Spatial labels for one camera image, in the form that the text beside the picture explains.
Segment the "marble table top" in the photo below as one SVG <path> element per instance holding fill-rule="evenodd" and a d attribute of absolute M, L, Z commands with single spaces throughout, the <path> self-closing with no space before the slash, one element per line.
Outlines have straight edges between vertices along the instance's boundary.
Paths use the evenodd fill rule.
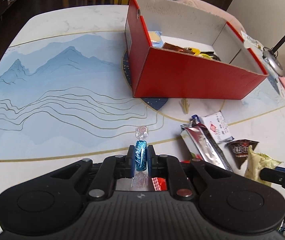
<path fill-rule="evenodd" d="M 259 141 L 256 151 L 285 167 L 285 91 L 267 65 L 270 78 L 243 100 L 188 99 L 189 114 L 178 98 L 161 107 L 132 98 L 127 10 L 103 5 L 44 13 L 13 40 L 0 62 L 0 193 L 84 156 L 102 162 L 125 155 L 138 125 L 149 125 L 147 142 L 157 154 L 189 159 L 180 125 L 192 114 L 217 111 L 235 139 Z M 229 150 L 220 147 L 243 175 L 246 163 L 238 170 Z M 285 189 L 273 187 L 285 198 Z"/>

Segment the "snack package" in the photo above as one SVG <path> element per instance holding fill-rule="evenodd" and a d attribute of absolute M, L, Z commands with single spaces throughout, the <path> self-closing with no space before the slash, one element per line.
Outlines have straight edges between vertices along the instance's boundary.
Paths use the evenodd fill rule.
<path fill-rule="evenodd" d="M 193 158 L 196 157 L 227 171 L 232 171 L 223 151 L 196 114 L 192 116 L 190 123 L 183 124 L 181 128 L 183 131 L 180 135 Z"/>
<path fill-rule="evenodd" d="M 185 48 L 185 49 L 188 49 L 188 50 L 190 50 L 193 54 L 194 54 L 194 56 L 198 56 L 199 54 L 200 54 L 200 50 L 199 49 L 197 49 L 197 48 Z"/>
<path fill-rule="evenodd" d="M 155 48 L 162 48 L 164 42 L 161 39 L 162 32 L 159 31 L 148 31 L 151 44 Z"/>
<path fill-rule="evenodd" d="M 178 52 L 182 52 L 182 53 L 186 53 L 186 54 L 191 54 L 194 55 L 194 53 L 189 50 L 189 49 L 185 49 L 185 48 L 181 48 L 179 46 L 175 46 L 172 45 L 170 43 L 165 42 L 164 45 L 162 46 L 163 49 L 169 49 L 169 50 L 174 50 L 174 51 L 178 51 Z"/>
<path fill-rule="evenodd" d="M 259 142 L 256 141 L 242 139 L 242 140 L 228 142 L 226 144 L 226 146 L 231 151 L 232 157 L 234 158 L 238 169 L 241 168 L 241 165 L 248 158 L 249 145 L 251 145 L 252 149 L 254 150 L 258 143 Z"/>
<path fill-rule="evenodd" d="M 253 39 L 252 37 L 250 37 L 247 33 L 244 33 L 243 31 L 241 31 L 241 36 L 244 39 L 244 42 L 247 41 L 251 43 L 252 45 L 254 45 L 255 47 L 257 47 L 258 49 L 260 49 L 261 51 L 263 51 L 262 50 L 263 45 L 259 41 Z"/>
<path fill-rule="evenodd" d="M 220 111 L 205 117 L 199 116 L 199 120 L 208 128 L 216 143 L 234 139 L 231 136 L 226 120 L 223 118 Z"/>
<path fill-rule="evenodd" d="M 166 179 L 152 178 L 152 184 L 154 185 L 155 191 L 167 190 Z"/>
<path fill-rule="evenodd" d="M 263 168 L 275 169 L 276 166 L 281 163 L 281 161 L 274 160 L 267 154 L 255 153 L 250 145 L 248 148 L 248 166 L 244 176 L 247 179 L 251 179 L 271 187 L 271 182 L 260 179 L 260 171 Z"/>
<path fill-rule="evenodd" d="M 213 59 L 213 60 L 221 61 L 221 59 L 216 54 L 214 54 L 213 51 L 202 51 L 202 52 L 200 52 L 198 57 L 203 57 L 206 59 Z"/>

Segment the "gold line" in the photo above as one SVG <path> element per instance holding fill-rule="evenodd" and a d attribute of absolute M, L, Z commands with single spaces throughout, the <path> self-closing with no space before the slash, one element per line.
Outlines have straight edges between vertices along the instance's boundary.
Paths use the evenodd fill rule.
<path fill-rule="evenodd" d="M 254 118 L 256 118 L 256 117 L 259 117 L 259 116 L 262 116 L 262 115 L 269 114 L 269 113 L 271 113 L 271 112 L 277 111 L 277 110 L 279 110 L 279 109 L 281 109 L 281 108 L 284 108 L 284 107 L 285 107 L 285 106 L 281 106 L 281 107 L 279 107 L 279 108 L 276 108 L 276 109 L 274 109 L 274 110 L 270 110 L 270 111 L 265 112 L 265 113 L 263 113 L 263 114 L 258 114 L 258 115 L 249 117 L 249 118 L 247 118 L 247 119 L 243 119 L 243 120 L 240 120 L 240 121 L 237 121 L 237 122 L 229 123 L 228 125 L 231 126 L 231 125 L 238 124 L 238 123 L 241 123 L 241 122 L 246 122 L 246 121 L 251 120 L 251 119 L 254 119 Z"/>
<path fill-rule="evenodd" d="M 219 109 L 219 111 L 221 111 L 221 110 L 222 110 L 222 108 L 224 107 L 224 105 L 225 105 L 225 101 L 226 101 L 226 100 L 224 99 L 224 100 L 223 100 L 223 102 L 222 102 L 222 105 L 221 105 L 221 107 L 220 107 L 220 109 Z"/>
<path fill-rule="evenodd" d="M 124 71 L 123 71 L 123 67 L 121 68 L 122 69 L 122 72 L 123 72 L 123 75 L 124 75 L 124 79 L 126 81 L 126 83 L 128 84 L 128 86 L 131 88 L 131 86 L 129 85 L 127 79 L 126 79 L 126 76 L 124 74 Z M 180 119 L 176 119 L 176 118 L 172 118 L 170 116 L 167 116 L 166 114 L 163 114 L 155 109 L 153 109 L 152 107 L 150 107 L 147 103 L 145 103 L 142 99 L 140 99 L 145 105 L 147 105 L 149 108 L 151 108 L 152 110 L 154 110 L 155 112 L 159 113 L 160 115 L 164 116 L 164 117 L 167 117 L 169 119 L 172 119 L 172 120 L 175 120 L 175 121 L 178 121 L 178 122 L 189 122 L 189 121 L 185 121 L 185 120 L 180 120 Z M 220 111 L 222 110 L 223 106 L 225 104 L 225 100 L 223 101 L 222 103 L 222 106 L 220 107 Z M 281 106 L 279 108 L 276 108 L 274 110 L 271 110 L 271 111 L 268 111 L 268 112 L 265 112 L 263 114 L 258 114 L 256 116 L 253 116 L 253 117 L 250 117 L 250 118 L 247 118 L 247 119 L 244 119 L 244 120 L 240 120 L 240 121 L 237 121 L 237 122 L 233 122 L 233 123 L 230 123 L 228 124 L 229 126 L 231 125 L 234 125 L 234 124 L 238 124 L 238 123 L 241 123 L 241 122 L 245 122 L 245 121 L 248 121 L 248 120 L 251 120 L 251 119 L 254 119 L 256 117 L 260 117 L 262 115 L 265 115 L 265 114 L 269 114 L 271 112 L 274 112 L 276 110 L 279 110 L 281 108 L 284 108 L 285 106 Z M 166 139 L 166 140 L 161 140 L 161 141 L 156 141 L 156 142 L 151 142 L 151 143 L 148 143 L 148 144 L 152 144 L 152 145 L 156 145 L 156 144 L 161 144 L 161 143 L 165 143 L 165 142 L 170 142 L 170 141 L 176 141 L 176 140 L 179 140 L 181 139 L 181 137 L 175 137 L 175 138 L 171 138 L 171 139 Z M 124 148 L 118 148 L 118 149 L 113 149 L 113 150 L 105 150 L 105 151 L 98 151 L 98 152 L 92 152 L 92 153 L 84 153 L 84 154 L 75 154 L 75 155 L 64 155 L 64 156 L 56 156 L 56 157 L 45 157 L 45 158 L 32 158 L 32 159 L 12 159 L 12 160 L 0 160 L 0 163 L 8 163 L 8 162 L 32 162 L 32 161 L 45 161 L 45 160 L 58 160 L 58 159 L 69 159 L 69 158 L 76 158 L 76 157 L 83 157 L 83 156 L 91 156 L 91 155 L 97 155 L 97 154 L 103 154 L 103 153 L 111 153 L 111 152 L 118 152 L 118 151 L 124 151 L 124 150 L 127 150 L 128 148 L 127 147 L 124 147 Z"/>
<path fill-rule="evenodd" d="M 171 139 L 156 141 L 148 143 L 152 145 L 171 142 L 171 141 L 177 141 L 181 139 L 181 137 L 175 137 Z M 92 153 L 82 153 L 82 154 L 75 154 L 75 155 L 65 155 L 65 156 L 57 156 L 57 157 L 45 157 L 45 158 L 33 158 L 33 159 L 12 159 L 12 160 L 0 160 L 0 163 L 11 163 L 11 162 L 34 162 L 34 161 L 47 161 L 47 160 L 59 160 L 59 159 L 69 159 L 69 158 L 77 158 L 77 157 L 84 157 L 84 156 L 91 156 L 91 155 L 97 155 L 97 154 L 103 154 L 103 153 L 111 153 L 111 152 L 119 152 L 119 151 L 125 151 L 128 147 L 118 148 L 118 149 L 112 149 L 112 150 L 105 150 L 105 151 L 98 151 L 98 152 L 92 152 Z"/>
<path fill-rule="evenodd" d="M 119 30 L 119 31 L 88 31 L 88 32 L 79 32 L 79 33 L 66 33 L 66 34 L 60 34 L 60 35 L 56 35 L 56 36 L 51 36 L 51 37 L 45 37 L 45 38 L 40 38 L 40 39 L 36 39 L 36 40 L 32 40 L 32 41 L 26 41 L 17 45 L 13 45 L 13 46 L 9 46 L 9 48 L 13 48 L 13 47 L 17 47 L 23 44 L 27 44 L 30 42 L 34 42 L 34 41 L 41 41 L 41 40 L 45 40 L 45 39 L 50 39 L 50 38 L 56 38 L 56 37 L 62 37 L 62 36 L 68 36 L 68 35 L 74 35 L 74 34 L 83 34 L 83 33 L 100 33 L 100 32 L 124 32 L 124 30 Z"/>
<path fill-rule="evenodd" d="M 122 73 L 123 73 L 123 76 L 124 76 L 124 80 L 126 81 L 126 83 L 127 83 L 127 85 L 128 85 L 128 87 L 130 88 L 130 90 L 132 90 L 132 87 L 130 86 L 130 84 L 128 83 L 128 81 L 127 81 L 127 78 L 126 78 L 126 75 L 125 75 L 125 73 L 124 73 L 124 68 L 123 68 L 123 61 L 124 61 L 124 55 L 123 55 L 123 60 L 122 60 L 122 63 L 121 63 L 121 66 L 122 66 L 122 68 L 121 68 L 121 71 L 122 71 Z M 174 120 L 174 121 L 178 121 L 178 122 L 182 122 L 182 123 L 189 123 L 190 121 L 185 121 L 185 120 L 180 120 L 180 119 L 176 119 L 176 118 L 173 118 L 173 117 L 171 117 L 171 116 L 168 116 L 168 115 L 166 115 L 166 114 L 164 114 L 164 113 L 162 113 L 162 112 L 160 112 L 160 111 L 157 111 L 156 109 L 153 109 L 150 105 L 148 105 L 145 101 L 143 101 L 141 98 L 138 98 L 138 99 L 140 99 L 141 100 L 141 102 L 143 102 L 146 106 L 148 106 L 150 109 L 152 109 L 153 111 L 155 111 L 156 113 L 159 113 L 160 115 L 162 115 L 162 116 L 164 116 L 164 117 L 167 117 L 167 118 L 169 118 L 169 119 L 171 119 L 171 120 Z"/>

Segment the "red box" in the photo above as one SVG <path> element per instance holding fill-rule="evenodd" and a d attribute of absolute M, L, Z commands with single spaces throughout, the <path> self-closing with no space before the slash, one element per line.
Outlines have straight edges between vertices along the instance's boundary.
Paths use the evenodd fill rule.
<path fill-rule="evenodd" d="M 148 30 L 211 46 L 222 61 L 154 48 Z M 268 76 L 229 22 L 173 0 L 130 0 L 125 35 L 137 98 L 242 99 Z"/>

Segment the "silver foil package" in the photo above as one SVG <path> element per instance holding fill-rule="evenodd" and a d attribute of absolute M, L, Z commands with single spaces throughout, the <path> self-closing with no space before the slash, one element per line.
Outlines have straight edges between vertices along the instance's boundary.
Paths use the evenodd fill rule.
<path fill-rule="evenodd" d="M 192 127 L 182 126 L 182 128 L 181 137 L 195 157 L 227 171 L 232 171 L 223 151 L 203 124 L 198 122 L 197 124 L 193 123 Z"/>

